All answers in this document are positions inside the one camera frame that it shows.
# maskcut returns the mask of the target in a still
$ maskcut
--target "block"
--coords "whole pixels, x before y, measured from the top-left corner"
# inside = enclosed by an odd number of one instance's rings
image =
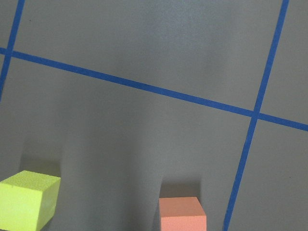
[[[197,197],[159,198],[161,231],[206,231],[206,214]]]
[[[22,171],[0,182],[0,229],[39,231],[53,217],[60,177]]]

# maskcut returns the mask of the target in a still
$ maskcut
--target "cube top face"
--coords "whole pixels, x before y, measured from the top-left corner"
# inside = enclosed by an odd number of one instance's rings
[[[159,198],[161,218],[205,216],[197,197]]]
[[[7,178],[6,180],[1,181],[0,184],[9,184],[11,186],[44,191],[60,179],[60,177],[30,171],[22,171],[12,177]]]

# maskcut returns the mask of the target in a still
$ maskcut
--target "yellow cube side face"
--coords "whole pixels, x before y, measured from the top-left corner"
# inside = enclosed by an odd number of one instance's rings
[[[46,225],[46,223],[54,215],[60,188],[60,181],[61,178],[59,178],[52,186],[43,192],[42,203],[38,217],[38,231],[43,228],[44,225]]]
[[[0,182],[0,229],[36,231],[42,192]]]

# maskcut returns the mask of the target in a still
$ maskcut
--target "blue grid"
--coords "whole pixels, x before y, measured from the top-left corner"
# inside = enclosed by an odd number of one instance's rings
[[[261,84],[260,84],[260,88],[259,88],[257,99],[256,99],[256,104],[255,104],[253,111],[248,110],[248,109],[244,109],[244,108],[240,108],[240,107],[236,107],[236,106],[233,106],[233,105],[228,105],[228,104],[224,104],[224,103],[220,103],[220,102],[216,102],[216,101],[192,96],[192,95],[189,95],[189,94],[184,94],[184,93],[173,91],[173,90],[168,90],[168,89],[152,86],[152,85],[149,85],[149,84],[140,83],[140,82],[125,79],[125,78],[120,78],[120,77],[108,75],[108,74],[105,74],[105,73],[85,69],[85,68],[82,68],[82,67],[69,65],[69,64],[57,62],[57,61],[54,61],[54,60],[45,59],[45,58],[42,58],[42,57],[38,57],[38,56],[34,56],[34,55],[30,55],[30,54],[26,54],[26,53],[22,53],[22,52],[18,52],[18,51],[14,51],[13,50],[14,44],[15,44],[16,35],[17,35],[17,32],[18,32],[19,23],[20,23],[21,16],[22,16],[24,4],[25,4],[25,0],[19,0],[18,1],[15,16],[14,16],[14,21],[13,21],[13,25],[12,25],[12,29],[11,29],[11,33],[10,33],[10,38],[9,38],[9,41],[8,41],[8,46],[7,46],[7,48],[1,48],[0,47],[0,54],[5,55],[3,65],[2,65],[1,75],[0,75],[0,100],[1,100],[1,96],[2,96],[4,82],[5,82],[5,79],[7,77],[8,70],[9,70],[10,61],[11,61],[11,58],[14,57],[14,58],[17,58],[17,59],[22,59],[22,60],[33,62],[33,63],[42,64],[42,65],[46,65],[46,66],[49,66],[49,67],[54,67],[54,68],[57,68],[57,69],[81,74],[81,75],[84,75],[84,76],[98,78],[98,79],[113,82],[113,83],[116,83],[116,84],[125,85],[125,86],[128,86],[128,87],[132,87],[132,88],[136,88],[136,89],[140,89],[140,90],[144,90],[144,91],[148,91],[148,92],[152,92],[152,93],[156,93],[156,94],[160,94],[160,95],[165,95],[167,97],[171,97],[171,98],[175,98],[175,99],[179,99],[179,100],[183,100],[183,101],[187,101],[187,102],[191,102],[191,103],[200,104],[200,105],[203,105],[203,106],[216,108],[216,109],[219,109],[219,110],[239,114],[239,115],[242,115],[242,116],[248,116],[248,117],[251,118],[249,128],[248,128],[248,131],[247,131],[246,140],[245,140],[245,143],[244,143],[244,146],[243,146],[239,166],[238,166],[237,173],[236,173],[236,176],[235,176],[235,180],[234,180],[234,183],[233,183],[233,188],[232,188],[232,192],[231,192],[231,195],[230,195],[227,211],[226,211],[226,214],[225,214],[223,231],[227,231],[228,228],[229,228],[230,220],[231,220],[231,217],[232,217],[234,205],[235,205],[236,198],[237,198],[237,193],[238,193],[238,190],[239,190],[239,187],[240,187],[240,184],[241,184],[245,164],[246,164],[247,157],[248,157],[248,154],[249,154],[249,149],[250,149],[251,142],[252,142],[252,139],[253,139],[253,135],[254,135],[254,132],[255,132],[255,128],[256,128],[256,125],[257,125],[257,121],[258,120],[264,120],[264,121],[268,121],[268,122],[271,122],[271,123],[275,123],[275,124],[295,128],[295,129],[300,129],[300,130],[304,130],[304,131],[308,131],[308,125],[307,124],[303,124],[303,123],[299,123],[299,122],[296,122],[296,121],[287,120],[287,119],[283,119],[283,118],[280,118],[280,117],[260,113],[260,109],[261,109],[261,106],[262,106],[262,103],[263,103],[263,99],[264,99],[266,87],[267,87],[267,84],[268,84],[268,80],[269,80],[269,77],[270,77],[270,72],[271,72],[271,69],[272,69],[273,61],[274,61],[274,58],[275,58],[276,50],[277,50],[277,47],[278,47],[280,35],[281,35],[281,32],[282,32],[282,27],[283,27],[284,19],[285,19],[285,16],[286,16],[289,0],[283,0],[282,1],[282,5],[281,5],[281,9],[280,9],[276,29],[275,29],[275,33],[274,33],[274,36],[273,36],[272,44],[271,44],[270,51],[269,51],[269,54],[268,54],[268,59],[267,59],[266,66],[265,66],[265,69],[264,69],[263,78],[262,78],[262,81],[261,81]]]

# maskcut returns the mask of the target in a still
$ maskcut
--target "red cube top face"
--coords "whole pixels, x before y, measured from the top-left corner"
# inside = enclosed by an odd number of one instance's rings
[[[205,216],[197,197],[159,198],[159,208],[162,218]]]

